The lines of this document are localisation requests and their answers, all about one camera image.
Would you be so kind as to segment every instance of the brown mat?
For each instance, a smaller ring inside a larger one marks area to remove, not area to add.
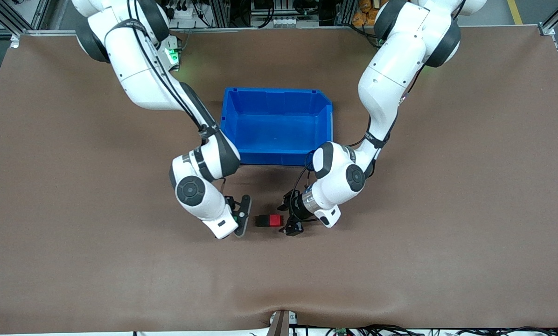
[[[426,69],[377,172],[333,229],[221,242],[167,171],[198,145],[145,111],[73,37],[21,40],[0,73],[0,333],[558,326],[558,55],[536,27],[464,28]],[[350,30],[191,37],[181,78],[218,117],[228,86],[321,89],[358,140],[373,55]],[[226,194],[272,212],[297,168],[244,166]]]

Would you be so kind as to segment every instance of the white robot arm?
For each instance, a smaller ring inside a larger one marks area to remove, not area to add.
[[[181,206],[219,239],[232,232],[242,236],[251,199],[245,195],[237,203],[211,183],[235,173],[240,154],[196,92],[168,74],[173,64],[166,46],[177,44],[177,39],[169,35],[162,8],[153,0],[72,2],[87,17],[84,25],[77,28],[80,45],[93,59],[111,63],[135,104],[152,110],[185,111],[198,127],[202,144],[174,159],[169,171]]]
[[[405,90],[425,64],[441,66],[457,51],[460,28],[452,13],[470,15],[486,0],[390,0],[375,21],[375,34],[384,41],[358,83],[360,101],[370,114],[369,128],[356,149],[326,142],[313,155],[317,181],[302,194],[290,191],[279,210],[290,210],[283,232],[303,231],[301,222],[316,217],[333,227],[339,204],[362,191],[397,119]]]

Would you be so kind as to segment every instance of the cable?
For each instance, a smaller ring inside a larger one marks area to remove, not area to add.
[[[505,332],[503,332],[503,330],[500,330],[499,336],[507,335],[509,333],[521,331],[521,330],[541,332],[542,334],[546,334],[548,336],[554,336],[554,334],[556,334],[553,330],[545,330],[545,329],[535,328],[535,327],[519,327],[519,328],[508,329]]]
[[[350,27],[352,28],[355,32],[357,32],[358,34],[366,37],[366,40],[368,41],[368,43],[370,43],[370,45],[372,45],[375,48],[379,48],[380,46],[378,44],[375,44],[371,39],[373,38],[377,38],[377,36],[375,34],[370,34],[367,33],[364,29],[359,29],[358,27],[351,25],[349,23],[341,23],[339,26],[345,26],[345,27]]]
[[[367,330],[373,336],[381,336],[381,330],[392,332],[393,334],[396,334],[398,336],[404,334],[407,334],[408,336],[424,336],[423,334],[418,334],[417,332],[407,330],[397,325],[369,325],[368,327],[365,327],[363,329]]]
[[[310,154],[314,154],[314,151],[309,151],[309,152],[306,154],[306,156],[304,157],[304,169],[302,170],[302,172],[300,172],[300,175],[298,176],[298,179],[296,179],[296,183],[293,185],[292,194],[291,194],[291,196],[289,197],[289,214],[290,214],[290,215],[293,215],[294,217],[296,217],[296,219],[298,219],[298,221],[300,221],[301,223],[316,222],[316,221],[318,221],[317,218],[314,218],[314,219],[302,219],[302,218],[298,217],[298,215],[296,215],[296,213],[294,213],[294,211],[293,211],[293,205],[292,205],[293,197],[296,196],[296,188],[298,187],[298,183],[300,183],[300,180],[302,179],[302,176],[304,175],[304,172],[305,172],[306,170],[308,170],[308,171],[310,172],[311,169],[312,169],[312,167],[310,166],[310,164],[312,164],[312,161],[307,162],[307,158],[308,158],[308,156],[309,156]]]
[[[377,38],[377,36],[375,34],[371,34],[371,33],[367,33],[366,31],[352,25],[351,23],[341,23],[339,26],[344,26],[344,27],[350,27],[352,28],[355,32],[357,32],[360,35],[363,36],[370,36],[372,38]]]
[[[457,19],[458,16],[460,16],[460,13],[462,13],[462,9],[464,9],[464,5],[465,5],[466,0],[462,0],[462,2],[460,3],[460,6],[458,7],[458,12],[455,13],[455,16],[453,17],[453,20]]]
[[[416,81],[418,80],[418,77],[420,77],[420,72],[422,71],[422,69],[424,69],[424,66],[425,66],[425,65],[426,65],[426,63],[425,63],[425,64],[422,64],[422,66],[420,67],[420,70],[418,70],[418,72],[416,72],[416,76],[414,77],[414,80],[412,81],[412,84],[410,85],[410,88],[407,89],[407,92],[405,93],[406,95],[412,91],[412,89],[413,89],[413,87],[414,87],[414,84],[415,84]]]
[[[294,8],[294,10],[296,12],[298,12],[300,15],[313,15],[313,14],[317,14],[318,13],[318,7],[311,10],[311,11],[307,11],[304,9],[303,7],[303,0],[294,0],[292,7]]]
[[[252,27],[252,25],[250,25],[249,23],[247,23],[245,21],[245,17],[244,17],[244,4],[245,3],[246,3],[246,0],[241,0],[240,1],[240,6],[238,7],[238,12],[240,13],[240,19],[242,20],[242,22],[244,23],[245,26]],[[260,25],[256,28],[260,29],[260,28],[266,27],[266,25],[271,23],[271,21],[273,20],[273,15],[275,15],[275,6],[272,6],[271,8],[269,8],[265,21],[262,23],[262,25]]]
[[[368,125],[366,126],[366,131],[368,132],[369,129],[370,129],[370,115],[368,116]],[[353,147],[353,146],[360,145],[360,143],[362,143],[362,141],[364,141],[364,138],[366,138],[366,135],[364,135],[362,137],[362,139],[356,141],[356,143],[352,143],[351,145],[348,145],[348,146]]]
[[[478,336],[493,336],[496,335],[496,333],[493,330],[488,330],[488,329],[461,329],[458,332],[456,332],[457,335],[462,335],[462,334],[474,334],[474,335],[478,335]]]
[[[132,10],[130,9],[130,0],[127,0],[127,9],[128,9],[128,16],[130,17],[130,19],[132,19]],[[136,19],[138,21],[140,21],[140,19],[138,18],[138,1],[137,0],[134,0],[134,11],[136,11]],[[165,83],[162,80],[161,75],[159,75],[157,69],[155,68],[155,66],[153,64],[153,62],[151,61],[151,59],[148,57],[146,51],[144,50],[144,47],[142,46],[142,41],[140,40],[140,37],[138,36],[138,32],[137,32],[136,28],[132,27],[132,30],[134,30],[134,36],[136,37],[136,41],[138,42],[138,46],[140,47],[140,50],[142,51],[142,55],[146,58],[146,61],[148,62],[149,66],[151,66],[151,69],[153,70],[153,72],[157,75],[157,78],[159,79],[159,81],[161,81],[161,83],[163,84],[165,89],[167,89],[168,93],[174,98],[174,100],[179,104],[179,106],[181,106],[181,108],[183,108],[183,110],[186,111],[188,117],[190,117],[190,119],[192,119],[194,124],[196,124],[196,127],[198,127],[198,131],[199,132],[202,131],[202,125],[200,123],[198,123],[198,121],[196,120],[196,117],[194,116],[192,111],[190,111],[190,109],[187,108],[187,104],[185,104],[183,99],[181,99],[181,97],[179,96],[179,93],[177,93],[177,90],[175,90],[175,88],[173,87],[173,85],[171,83],[171,79],[169,79],[166,72],[163,72],[163,75],[166,77],[169,85],[171,85],[171,89],[167,85],[167,83]],[[157,60],[157,62],[159,64],[162,64],[161,60],[158,58],[157,55],[155,55],[155,59]]]
[[[190,35],[188,34],[188,36],[186,36],[186,42],[183,43],[183,45],[181,46],[181,51],[184,51],[186,49],[186,47],[188,46],[188,40],[190,40]]]
[[[192,0],[192,5],[194,6],[194,10],[196,11],[196,14],[198,15],[200,21],[202,21],[202,23],[204,23],[207,27],[213,28],[213,26],[211,26],[211,24],[205,19],[206,13],[202,10],[202,3],[200,3],[200,8],[198,8],[198,6],[196,6],[196,1]]]

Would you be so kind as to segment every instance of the yellow floor line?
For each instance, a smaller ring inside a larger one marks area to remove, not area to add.
[[[507,0],[507,4],[509,5],[509,10],[511,11],[511,16],[513,17],[513,22],[516,25],[523,25],[522,17],[520,16],[520,12],[517,10],[516,0]]]

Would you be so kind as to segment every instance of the blue bin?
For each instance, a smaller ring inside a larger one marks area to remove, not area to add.
[[[221,130],[243,164],[303,166],[333,140],[333,104],[320,90],[228,87]]]

